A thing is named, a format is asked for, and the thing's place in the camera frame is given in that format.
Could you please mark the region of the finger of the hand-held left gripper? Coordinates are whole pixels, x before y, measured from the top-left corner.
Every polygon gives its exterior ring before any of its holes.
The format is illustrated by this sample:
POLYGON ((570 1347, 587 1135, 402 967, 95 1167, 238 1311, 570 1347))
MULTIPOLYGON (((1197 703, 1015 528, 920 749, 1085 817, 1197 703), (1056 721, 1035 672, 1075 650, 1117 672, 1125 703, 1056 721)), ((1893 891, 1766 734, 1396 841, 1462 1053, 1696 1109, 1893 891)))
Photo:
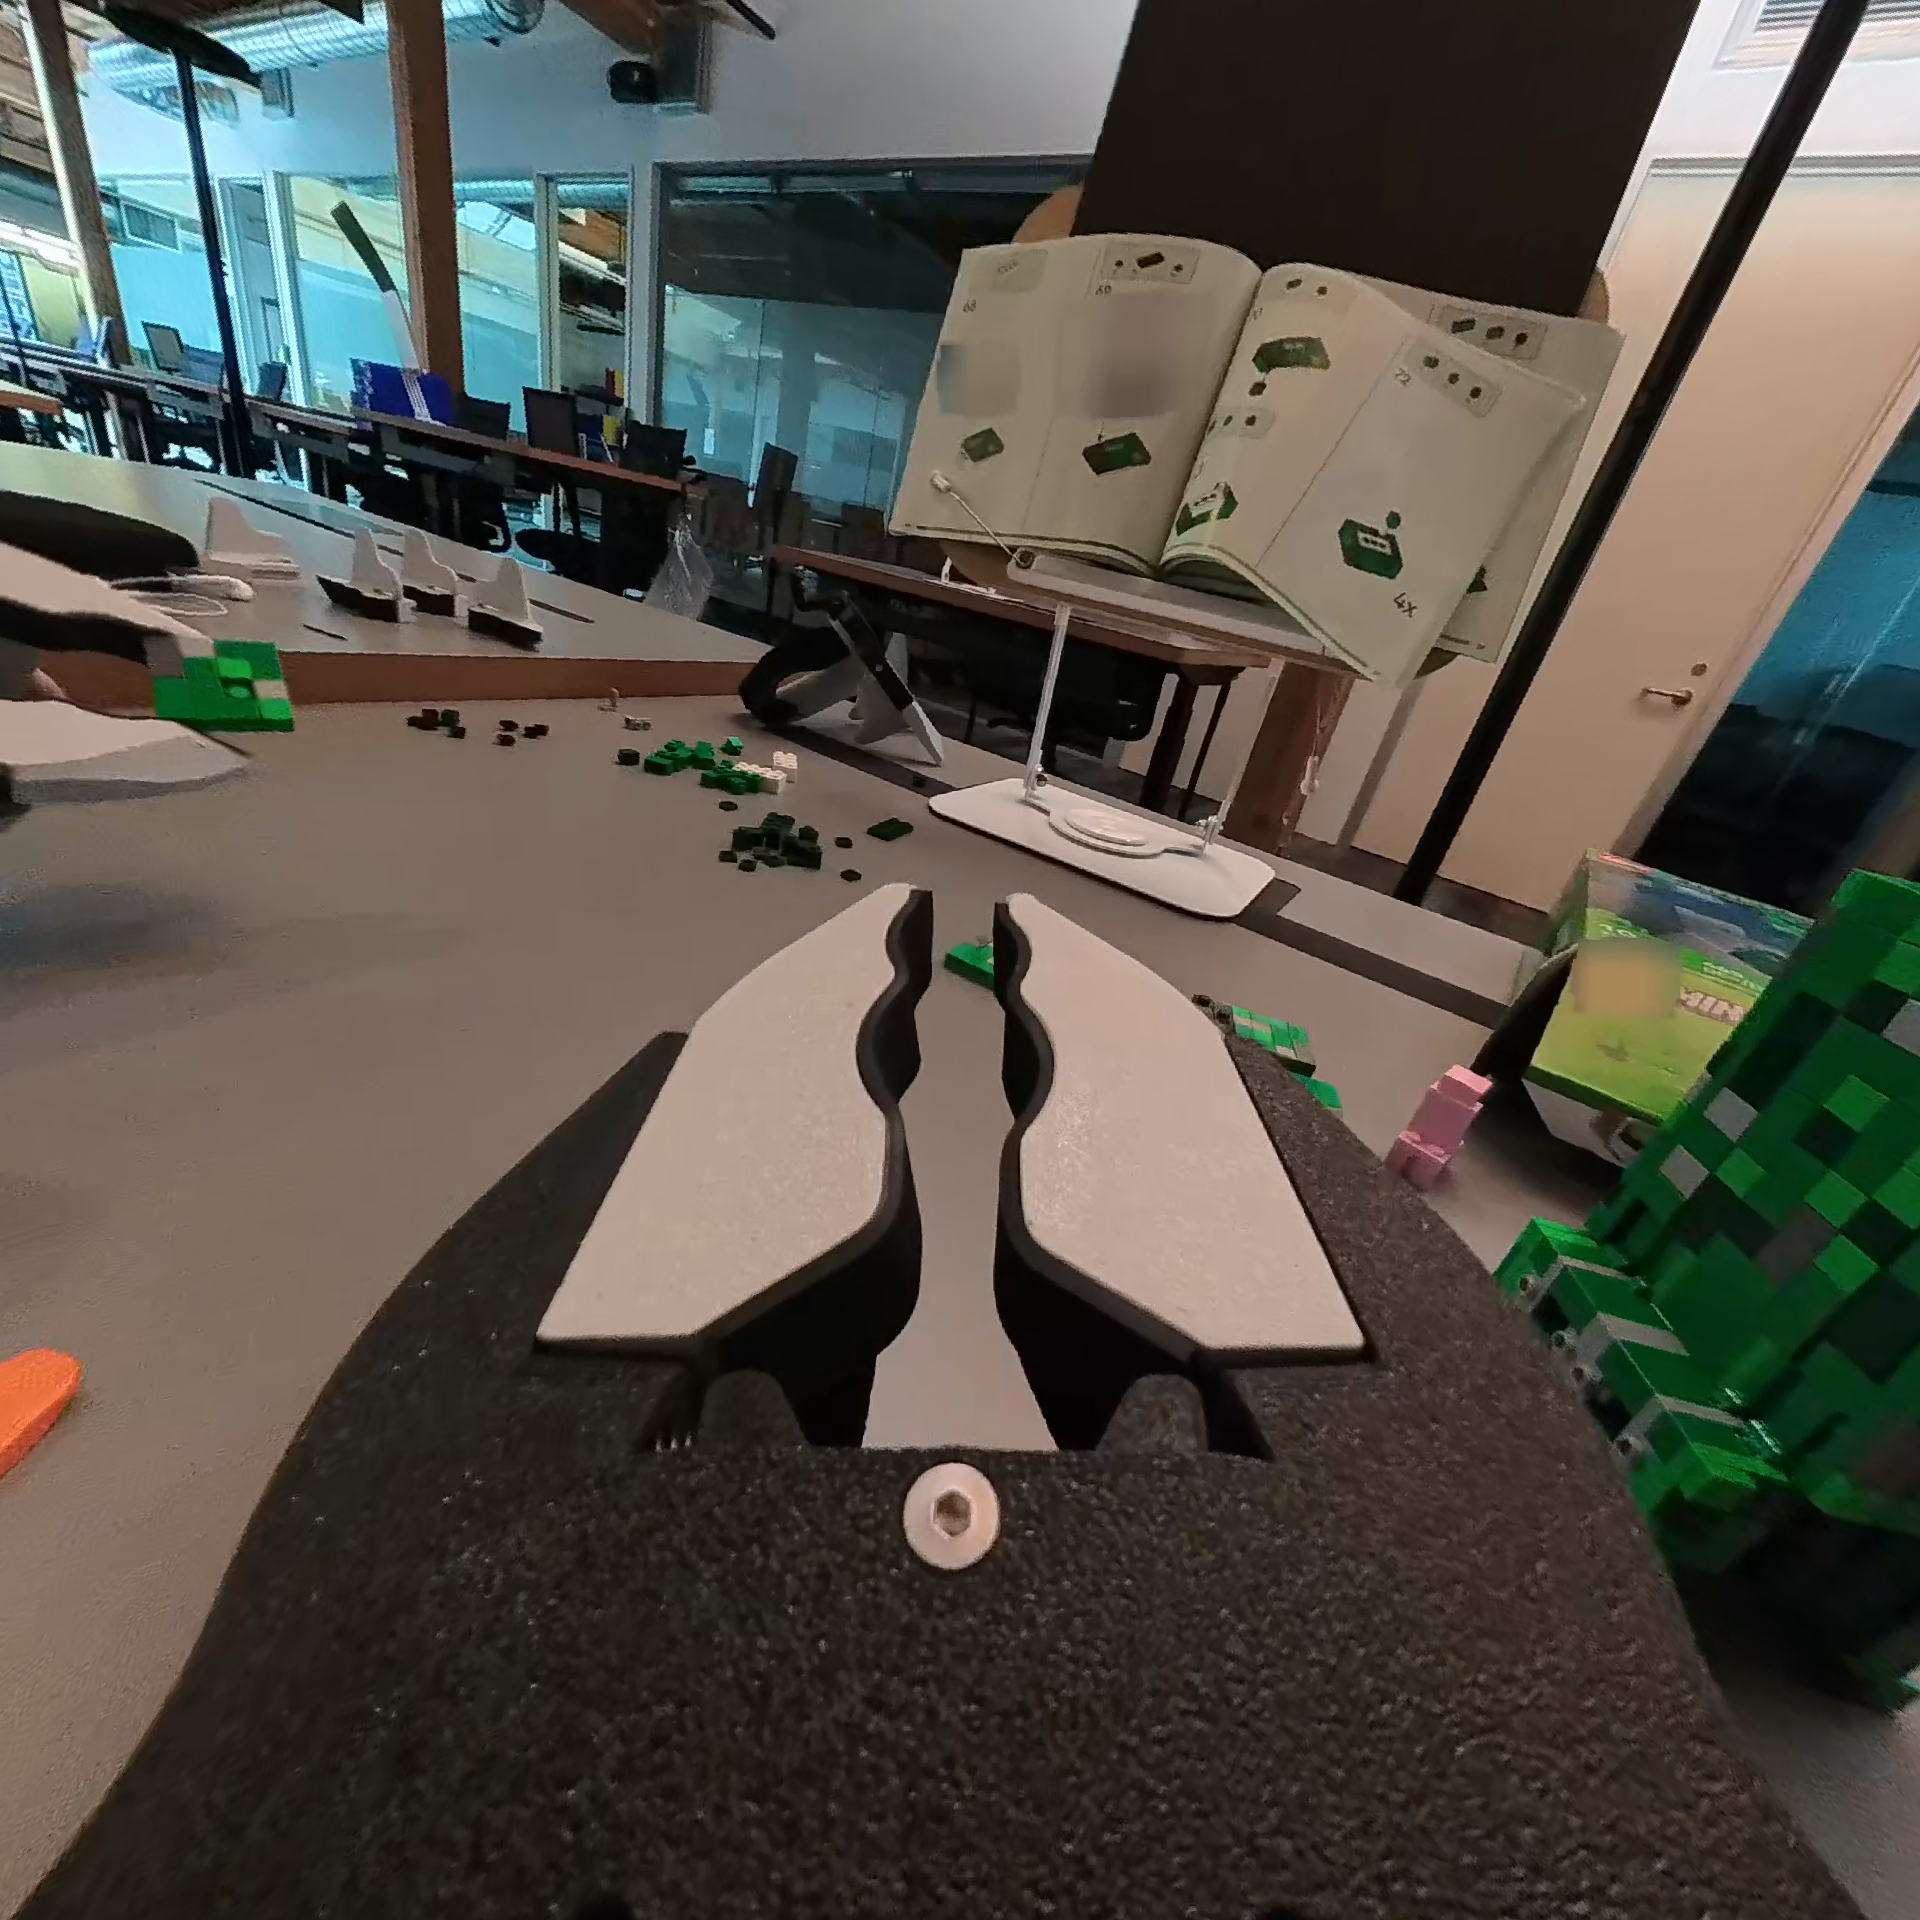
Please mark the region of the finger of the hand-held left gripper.
POLYGON ((7 808, 152 800, 248 772, 250 755, 180 725, 67 703, 2 703, 7 808))
POLYGON ((215 643, 110 585, 5 544, 2 701, 64 701, 42 667, 51 656, 124 660, 180 679, 186 660, 215 659, 215 643))

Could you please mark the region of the wooden side table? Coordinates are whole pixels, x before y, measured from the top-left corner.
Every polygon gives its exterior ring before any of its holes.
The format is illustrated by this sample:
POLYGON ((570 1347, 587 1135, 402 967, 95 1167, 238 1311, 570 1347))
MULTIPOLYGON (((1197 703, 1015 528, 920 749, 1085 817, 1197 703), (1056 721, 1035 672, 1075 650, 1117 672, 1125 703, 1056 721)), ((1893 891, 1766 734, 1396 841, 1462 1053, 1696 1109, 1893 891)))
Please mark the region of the wooden side table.
POLYGON ((1207 595, 1117 580, 1092 588, 1087 580, 1035 582, 1013 575, 1004 575, 998 587, 948 582, 901 565, 793 543, 772 544, 768 565, 857 585, 895 602, 944 607, 1033 632, 1048 632, 1054 617, 1069 613, 1070 639, 1163 660, 1174 672, 1176 691, 1143 788, 1149 806, 1163 805, 1172 788, 1205 669, 1234 676, 1274 667, 1279 679, 1254 744, 1222 802, 1227 837, 1256 852, 1284 852, 1290 844, 1355 685, 1348 667, 1308 653, 1306 641, 1284 636, 1284 626, 1265 611, 1207 595))

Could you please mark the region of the white book stand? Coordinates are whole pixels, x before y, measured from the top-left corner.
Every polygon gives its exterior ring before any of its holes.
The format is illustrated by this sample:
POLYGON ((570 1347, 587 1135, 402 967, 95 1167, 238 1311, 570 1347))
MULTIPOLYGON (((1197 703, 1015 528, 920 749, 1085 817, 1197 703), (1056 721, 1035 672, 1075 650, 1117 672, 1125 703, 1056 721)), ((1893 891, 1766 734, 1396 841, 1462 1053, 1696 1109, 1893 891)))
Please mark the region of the white book stand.
POLYGON ((1085 560, 1018 546, 1008 580, 1052 604, 1052 641, 1037 712, 1037 739, 1018 781, 986 781, 937 795, 931 813, 1015 851, 1113 885, 1182 915, 1234 922, 1276 881, 1276 869, 1228 844, 1224 817, 1188 829, 1163 815, 1123 808, 1044 776, 1044 733, 1058 691, 1073 614, 1117 617, 1125 632, 1218 641, 1245 654, 1346 671, 1327 641, 1288 611, 1181 588, 1085 560))

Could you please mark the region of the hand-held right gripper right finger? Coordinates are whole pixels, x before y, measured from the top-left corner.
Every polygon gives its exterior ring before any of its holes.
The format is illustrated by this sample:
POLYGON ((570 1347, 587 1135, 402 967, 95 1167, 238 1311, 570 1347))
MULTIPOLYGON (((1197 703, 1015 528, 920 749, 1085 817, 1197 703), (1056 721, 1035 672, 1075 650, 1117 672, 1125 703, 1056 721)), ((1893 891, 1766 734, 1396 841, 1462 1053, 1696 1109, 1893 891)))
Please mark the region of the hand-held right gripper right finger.
POLYGON ((1140 1388, 1205 1452, 1265 1452, 1246 1375, 1372 1343, 1220 1030, 1030 892, 995 908, 995 1306, 1044 1429, 1092 1452, 1140 1388))

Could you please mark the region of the lego instruction booklet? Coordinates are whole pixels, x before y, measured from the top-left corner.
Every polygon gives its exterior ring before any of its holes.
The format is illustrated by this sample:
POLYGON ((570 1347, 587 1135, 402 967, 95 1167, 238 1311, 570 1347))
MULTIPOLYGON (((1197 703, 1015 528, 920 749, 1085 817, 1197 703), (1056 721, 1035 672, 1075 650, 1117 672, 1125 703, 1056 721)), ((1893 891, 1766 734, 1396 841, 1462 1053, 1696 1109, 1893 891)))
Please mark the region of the lego instruction booklet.
POLYGON ((1622 337, 1169 235, 966 253, 889 528, 1129 607, 1254 609, 1407 687, 1492 660, 1622 337))

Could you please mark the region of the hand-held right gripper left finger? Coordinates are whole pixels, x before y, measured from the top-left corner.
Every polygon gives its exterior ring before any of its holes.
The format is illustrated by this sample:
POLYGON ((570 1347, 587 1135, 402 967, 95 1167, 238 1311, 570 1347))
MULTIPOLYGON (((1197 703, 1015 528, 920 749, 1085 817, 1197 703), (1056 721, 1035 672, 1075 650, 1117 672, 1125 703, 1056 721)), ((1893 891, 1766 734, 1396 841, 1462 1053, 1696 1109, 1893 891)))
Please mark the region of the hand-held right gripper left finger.
POLYGON ((903 1101, 931 980, 932 894, 895 881, 725 991, 678 1035, 538 1347, 760 1375, 810 1445, 857 1448, 920 1293, 903 1101))

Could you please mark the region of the orange brick separator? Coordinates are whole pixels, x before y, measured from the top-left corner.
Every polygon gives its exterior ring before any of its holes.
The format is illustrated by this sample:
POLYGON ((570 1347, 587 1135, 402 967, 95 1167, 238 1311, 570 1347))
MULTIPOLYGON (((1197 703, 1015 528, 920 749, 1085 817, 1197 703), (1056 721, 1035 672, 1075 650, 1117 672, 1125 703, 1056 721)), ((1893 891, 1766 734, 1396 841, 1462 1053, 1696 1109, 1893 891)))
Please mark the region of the orange brick separator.
POLYGON ((10 1477, 37 1452, 83 1385, 80 1360, 55 1349, 25 1350, 2 1360, 0 1477, 10 1477))

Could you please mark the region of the green lego panel with studs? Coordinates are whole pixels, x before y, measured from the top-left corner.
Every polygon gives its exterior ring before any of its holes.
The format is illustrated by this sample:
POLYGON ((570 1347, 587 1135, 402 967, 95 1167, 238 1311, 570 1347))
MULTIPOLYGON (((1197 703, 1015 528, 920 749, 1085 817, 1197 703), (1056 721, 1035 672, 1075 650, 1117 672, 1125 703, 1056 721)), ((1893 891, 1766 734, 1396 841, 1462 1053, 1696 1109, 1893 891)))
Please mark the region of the green lego panel with studs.
POLYGON ((154 715, 202 734, 292 734, 296 709, 276 644, 215 641, 152 669, 154 715))

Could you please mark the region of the pile of green lego bricks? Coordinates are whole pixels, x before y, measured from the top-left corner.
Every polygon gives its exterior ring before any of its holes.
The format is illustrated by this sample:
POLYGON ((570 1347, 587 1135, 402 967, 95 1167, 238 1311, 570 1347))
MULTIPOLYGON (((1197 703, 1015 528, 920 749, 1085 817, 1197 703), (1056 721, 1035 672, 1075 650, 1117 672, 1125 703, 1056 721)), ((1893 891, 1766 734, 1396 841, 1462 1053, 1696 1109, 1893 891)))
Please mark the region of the pile of green lego bricks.
POLYGON ((668 739, 652 751, 642 752, 637 747, 620 747, 614 752, 614 765, 637 768, 656 778, 675 778, 684 774, 697 781, 708 793, 729 800, 760 796, 755 791, 755 776, 744 774, 744 766, 767 766, 748 756, 746 742, 740 737, 715 740, 668 739))

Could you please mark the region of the pink lego pig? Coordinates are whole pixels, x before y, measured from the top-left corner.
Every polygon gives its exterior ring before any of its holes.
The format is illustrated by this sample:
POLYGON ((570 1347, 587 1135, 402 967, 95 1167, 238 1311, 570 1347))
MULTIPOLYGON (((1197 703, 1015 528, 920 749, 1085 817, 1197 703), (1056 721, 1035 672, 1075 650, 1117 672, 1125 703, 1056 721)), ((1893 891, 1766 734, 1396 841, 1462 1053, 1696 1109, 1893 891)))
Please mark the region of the pink lego pig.
POLYGON ((1433 1190, 1450 1172, 1494 1090, 1492 1077, 1453 1067, 1423 1095, 1413 1119, 1385 1154, 1385 1169, 1408 1185, 1433 1190))

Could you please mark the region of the white door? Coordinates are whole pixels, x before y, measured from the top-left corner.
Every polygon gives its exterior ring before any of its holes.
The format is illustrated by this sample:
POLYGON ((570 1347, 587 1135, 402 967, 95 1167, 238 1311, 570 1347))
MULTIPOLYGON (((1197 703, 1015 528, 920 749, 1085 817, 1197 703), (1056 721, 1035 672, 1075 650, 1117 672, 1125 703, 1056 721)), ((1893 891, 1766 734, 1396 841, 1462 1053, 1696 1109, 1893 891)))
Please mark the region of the white door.
POLYGON ((1916 291, 1916 157, 1789 176, 1441 881, 1549 908, 1585 852, 1639 846, 1916 397, 1916 291))

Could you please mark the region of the large green lego figure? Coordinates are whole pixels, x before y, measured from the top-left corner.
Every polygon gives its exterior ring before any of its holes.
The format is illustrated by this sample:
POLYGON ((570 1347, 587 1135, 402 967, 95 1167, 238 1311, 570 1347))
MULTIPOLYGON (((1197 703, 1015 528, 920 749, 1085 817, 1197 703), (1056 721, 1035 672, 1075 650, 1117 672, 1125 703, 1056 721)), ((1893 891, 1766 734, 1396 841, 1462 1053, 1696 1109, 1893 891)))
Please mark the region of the large green lego figure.
POLYGON ((1502 1295, 1673 1572, 1883 1712, 1918 1664, 1918 886, 1858 870, 1580 1228, 1502 1295))

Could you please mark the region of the neighbouring grey table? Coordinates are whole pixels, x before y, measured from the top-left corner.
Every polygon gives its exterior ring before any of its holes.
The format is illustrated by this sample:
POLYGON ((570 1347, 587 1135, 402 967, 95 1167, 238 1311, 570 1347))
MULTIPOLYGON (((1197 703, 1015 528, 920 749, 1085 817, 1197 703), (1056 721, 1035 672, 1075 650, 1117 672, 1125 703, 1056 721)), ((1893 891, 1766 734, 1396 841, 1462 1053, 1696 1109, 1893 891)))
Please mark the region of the neighbouring grey table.
POLYGON ((192 625, 276 647, 299 709, 338 705, 487 706, 723 698, 759 649, 702 622, 628 597, 537 572, 527 582, 541 647, 522 650, 476 636, 464 618, 413 614, 371 622, 336 609, 319 577, 346 577, 354 537, 368 531, 388 565, 401 565, 407 528, 381 516, 272 482, 244 482, 173 467, 108 461, 32 445, 2 447, 10 492, 124 515, 202 541, 212 498, 237 504, 255 533, 278 538, 300 567, 296 580, 257 585, 255 600, 226 618, 192 625))

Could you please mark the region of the green lego box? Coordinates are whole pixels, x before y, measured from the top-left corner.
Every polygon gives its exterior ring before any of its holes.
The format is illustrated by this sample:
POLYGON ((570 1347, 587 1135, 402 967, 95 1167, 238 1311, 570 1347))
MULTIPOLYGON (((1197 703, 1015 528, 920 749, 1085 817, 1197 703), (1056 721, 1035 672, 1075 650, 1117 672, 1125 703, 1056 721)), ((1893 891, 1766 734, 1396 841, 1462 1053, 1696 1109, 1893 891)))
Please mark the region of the green lego box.
POLYGON ((1711 1068, 1808 934, 1811 918, 1587 852, 1530 983, 1547 991, 1521 1083, 1549 1133, 1626 1167, 1711 1068))

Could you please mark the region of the pile of dark green pieces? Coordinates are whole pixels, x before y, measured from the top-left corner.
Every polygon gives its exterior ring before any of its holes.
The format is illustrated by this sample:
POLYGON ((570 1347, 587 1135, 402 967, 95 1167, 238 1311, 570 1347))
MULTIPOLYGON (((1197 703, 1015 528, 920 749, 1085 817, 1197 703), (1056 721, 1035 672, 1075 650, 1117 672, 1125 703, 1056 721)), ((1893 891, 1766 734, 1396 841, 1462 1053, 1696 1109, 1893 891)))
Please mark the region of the pile of dark green pieces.
POLYGON ((892 849, 917 835, 901 817, 883 819, 860 833, 826 833, 795 815, 771 810, 759 820, 734 822, 717 861, 740 873, 834 873, 845 882, 863 881, 855 856, 892 849))

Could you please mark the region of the dark board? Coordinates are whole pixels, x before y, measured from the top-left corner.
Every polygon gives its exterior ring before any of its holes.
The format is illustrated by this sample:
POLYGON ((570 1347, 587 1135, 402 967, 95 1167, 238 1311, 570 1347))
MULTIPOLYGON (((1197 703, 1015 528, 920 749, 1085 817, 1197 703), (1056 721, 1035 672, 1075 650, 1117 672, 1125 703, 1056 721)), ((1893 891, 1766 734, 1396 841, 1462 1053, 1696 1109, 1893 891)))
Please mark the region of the dark board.
POLYGON ((1075 235, 1573 319, 1694 2, 1145 2, 1075 235))

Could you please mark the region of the clear plastic bag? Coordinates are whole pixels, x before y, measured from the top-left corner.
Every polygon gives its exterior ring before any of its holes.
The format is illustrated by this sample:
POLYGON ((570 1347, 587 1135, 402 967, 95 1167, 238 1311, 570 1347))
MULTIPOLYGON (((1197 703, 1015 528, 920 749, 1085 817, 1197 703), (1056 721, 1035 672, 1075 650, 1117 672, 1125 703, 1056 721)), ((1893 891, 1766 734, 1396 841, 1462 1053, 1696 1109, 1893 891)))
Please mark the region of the clear plastic bag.
POLYGON ((663 614, 702 622, 715 592, 715 568, 689 516, 671 522, 663 560, 640 602, 663 614))

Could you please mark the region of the black floor lamp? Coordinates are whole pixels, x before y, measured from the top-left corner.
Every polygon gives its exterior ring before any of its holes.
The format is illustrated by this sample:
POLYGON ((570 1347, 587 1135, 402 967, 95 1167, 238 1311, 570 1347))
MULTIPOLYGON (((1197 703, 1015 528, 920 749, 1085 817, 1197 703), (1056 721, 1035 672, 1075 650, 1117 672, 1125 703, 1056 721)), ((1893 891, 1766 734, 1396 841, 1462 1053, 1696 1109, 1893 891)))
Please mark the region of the black floor lamp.
POLYGON ((180 95, 180 115, 188 149, 191 181, 204 233, 204 261, 223 357, 223 406, 226 473, 238 478, 255 474, 255 437, 238 329, 228 292, 228 263, 221 222, 219 193, 208 164, 198 76, 259 89, 259 75, 221 41, 167 15, 134 5, 108 2, 104 18, 132 42, 169 59, 180 95))

